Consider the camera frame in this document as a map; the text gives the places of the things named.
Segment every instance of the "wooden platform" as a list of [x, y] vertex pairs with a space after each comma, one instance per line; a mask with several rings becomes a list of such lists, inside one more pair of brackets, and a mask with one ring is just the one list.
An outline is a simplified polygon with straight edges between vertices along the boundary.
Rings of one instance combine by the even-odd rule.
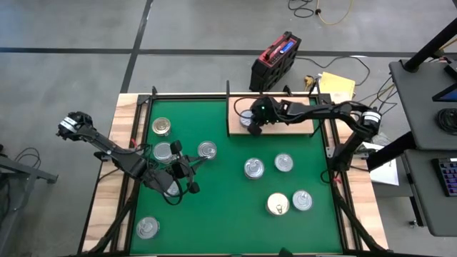
[[[275, 97], [280, 102], [284, 97]], [[309, 105], [308, 97], [287, 97], [289, 101], [300, 102]], [[256, 99], [243, 97], [228, 98], [228, 132], [230, 134], [248, 134], [248, 130], [240, 123], [240, 116], [235, 112], [241, 113], [244, 110], [249, 110], [252, 103]], [[299, 124], [286, 125], [285, 123], [267, 124], [262, 126], [262, 134], [311, 134], [314, 132], [312, 120], [307, 120]]]
[[[129, 137], [134, 122], [137, 96], [138, 94], [119, 95], [109, 138], [121, 147], [129, 147]], [[348, 94], [344, 93], [331, 94], [331, 98], [332, 101], [336, 103], [351, 100], [351, 97], [349, 97]], [[141, 140], [143, 123], [144, 112], [141, 114], [141, 121], [138, 132], [139, 136], [137, 141]], [[337, 121], [336, 125], [338, 128], [340, 141], [343, 143], [351, 135], [352, 131], [342, 121]], [[326, 126], [326, 128], [328, 130], [327, 134], [331, 135], [329, 129], [330, 126]], [[331, 136], [329, 136], [328, 141], [333, 142]], [[366, 168], [365, 161], [361, 160], [353, 160], [352, 165], [360, 168]], [[101, 176], [109, 171], [112, 171], [113, 169], [114, 167], [111, 163], [104, 163], [101, 168]], [[87, 228], [86, 236], [84, 239], [83, 251], [90, 250], [92, 247], [94, 247], [114, 220], [122, 177], [122, 172], [118, 171], [104, 178], [96, 187], [96, 195], [92, 207], [92, 212], [90, 213], [89, 226]], [[348, 179], [349, 185], [351, 187], [353, 204], [354, 208], [356, 209], [356, 215], [358, 219], [379, 245], [383, 246], [384, 248], [388, 248], [369, 173], [352, 168], [350, 171], [348, 171]], [[123, 249], [124, 247], [127, 220], [128, 217], [124, 219], [124, 223], [121, 227], [121, 235], [119, 236], [119, 250]], [[345, 220], [345, 229], [346, 234], [348, 235], [349, 246], [353, 248], [351, 227], [347, 219]]]

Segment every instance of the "green mat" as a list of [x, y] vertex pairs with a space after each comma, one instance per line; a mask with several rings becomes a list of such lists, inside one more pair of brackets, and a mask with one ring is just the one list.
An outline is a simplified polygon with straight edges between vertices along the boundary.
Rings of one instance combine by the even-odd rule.
[[[177, 206], [168, 205], [159, 193], [141, 186], [135, 224], [153, 216], [160, 223], [160, 231], [148, 240], [133, 231], [131, 254], [277, 254], [282, 247], [293, 253], [340, 253], [331, 189], [319, 178], [326, 169], [320, 132], [313, 138], [227, 137], [225, 114], [225, 101], [154, 103], [151, 123], [158, 117], [168, 118], [171, 134], [163, 138], [150, 131], [148, 143], [179, 139], [184, 154], [197, 156], [202, 141], [213, 141], [217, 156], [197, 171], [195, 179], [201, 191], [186, 194]], [[274, 167], [276, 154], [283, 152], [293, 158], [290, 173]], [[265, 163], [265, 174], [259, 180], [244, 176], [243, 165], [251, 157]], [[311, 210], [300, 212], [291, 205], [283, 216], [267, 212], [266, 200], [272, 193], [284, 193], [291, 202], [298, 189], [312, 195]]]

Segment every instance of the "can lid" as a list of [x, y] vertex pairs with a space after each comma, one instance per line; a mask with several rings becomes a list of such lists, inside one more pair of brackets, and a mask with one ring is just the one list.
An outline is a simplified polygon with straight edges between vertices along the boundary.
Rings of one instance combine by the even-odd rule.
[[136, 225], [136, 235], [141, 239], [153, 238], [160, 229], [159, 222], [154, 217], [145, 217]]
[[300, 211], [307, 211], [313, 205], [313, 198], [305, 190], [298, 190], [293, 193], [292, 203]]
[[274, 159], [274, 165], [280, 171], [289, 172], [293, 168], [292, 157], [287, 153], [280, 153]]
[[274, 193], [270, 195], [266, 203], [268, 211], [273, 215], [284, 215], [288, 211], [289, 202], [285, 195], [282, 193]]
[[214, 159], [217, 153], [216, 144], [211, 141], [203, 141], [199, 144], [199, 156]]
[[152, 131], [158, 135], [168, 133], [171, 127], [171, 123], [167, 118], [161, 117], [154, 120], [152, 123]]
[[265, 171], [265, 166], [260, 159], [250, 158], [244, 163], [244, 173], [251, 178], [260, 178]]
[[179, 195], [179, 187], [175, 181], [170, 185], [169, 189], [164, 193], [165, 197], [172, 197]]
[[154, 147], [154, 157], [159, 161], [168, 161], [172, 155], [169, 142], [161, 142]]
[[240, 113], [240, 123], [244, 127], [249, 127], [251, 125], [251, 117], [252, 117], [252, 111], [251, 110], [244, 110]]

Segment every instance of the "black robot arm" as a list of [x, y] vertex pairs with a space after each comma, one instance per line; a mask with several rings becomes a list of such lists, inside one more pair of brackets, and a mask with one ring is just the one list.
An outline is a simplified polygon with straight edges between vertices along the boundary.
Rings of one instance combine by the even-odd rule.
[[344, 121], [353, 133], [345, 144], [337, 146], [329, 161], [330, 169], [347, 171], [351, 165], [353, 153], [364, 141], [370, 141], [379, 130], [381, 115], [375, 109], [354, 101], [340, 104], [324, 104], [309, 106], [298, 102], [281, 100], [277, 102], [270, 96], [262, 96], [255, 100], [250, 108], [252, 112], [249, 133], [254, 136], [261, 134], [265, 124], [283, 122], [297, 124], [308, 119], [339, 119]]
[[[92, 118], [83, 112], [71, 112], [59, 124], [57, 136], [63, 139], [72, 141], [85, 141], [97, 147], [101, 153], [94, 155], [101, 160], [109, 157], [114, 165], [127, 173], [130, 177], [140, 180], [145, 186], [158, 191], [159, 193], [167, 193], [171, 184], [175, 181], [180, 188], [179, 198], [181, 201], [182, 195], [187, 191], [189, 193], [198, 193], [199, 186], [194, 181], [196, 169], [206, 160], [204, 157], [189, 157], [182, 155], [182, 146], [179, 141], [171, 144], [171, 152], [176, 156], [176, 160], [167, 166], [160, 167], [159, 163], [138, 154], [139, 151], [146, 151], [146, 147], [130, 151], [124, 149], [113, 141], [109, 140], [104, 135], [100, 134], [93, 125]], [[180, 183], [177, 181], [180, 178], [187, 178], [187, 190], [182, 191]]]

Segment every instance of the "concrete floor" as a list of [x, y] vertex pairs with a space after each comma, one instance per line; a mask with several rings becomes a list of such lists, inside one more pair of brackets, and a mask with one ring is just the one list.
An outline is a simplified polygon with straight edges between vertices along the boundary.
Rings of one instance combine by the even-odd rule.
[[[134, 46], [145, 0], [0, 0], [0, 49], [100, 48]], [[329, 20], [346, 1], [322, 0]], [[276, 0], [155, 0], [142, 49], [264, 49], [286, 30], [303, 39], [304, 51], [417, 51], [456, 17], [450, 0], [355, 1], [348, 18], [324, 26], [316, 17], [298, 19], [287, 2]], [[14, 156], [37, 147], [42, 169], [58, 174], [53, 186], [38, 183], [17, 231], [11, 256], [62, 256], [76, 252], [86, 220], [99, 162], [84, 143], [62, 141], [57, 125], [69, 111], [85, 111], [101, 133], [109, 131], [130, 54], [0, 53], [0, 143]], [[128, 92], [248, 91], [255, 56], [140, 55]], [[312, 57], [326, 64], [332, 59]], [[398, 58], [363, 58], [371, 75], [356, 97], [376, 92]], [[365, 69], [338, 60], [329, 72], [360, 81]], [[297, 60], [276, 88], [302, 90], [306, 74], [322, 72]], [[383, 117], [382, 132], [392, 139], [407, 132], [401, 105]], [[434, 238], [426, 228], [411, 229], [411, 205], [402, 198], [379, 199], [389, 246], [401, 253], [457, 255], [457, 239]]]

